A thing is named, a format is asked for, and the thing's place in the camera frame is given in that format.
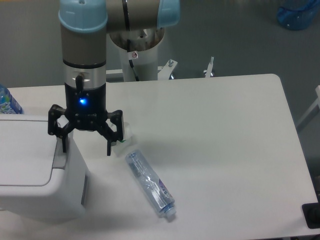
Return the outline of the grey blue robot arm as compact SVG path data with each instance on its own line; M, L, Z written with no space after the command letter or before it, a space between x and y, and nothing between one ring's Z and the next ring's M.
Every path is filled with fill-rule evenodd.
M124 138L123 112L106 109L106 40L124 52L125 76L157 79L143 54L180 21L178 0L62 0L59 3L66 108L48 112L48 133L64 153L73 130L98 132L110 148Z

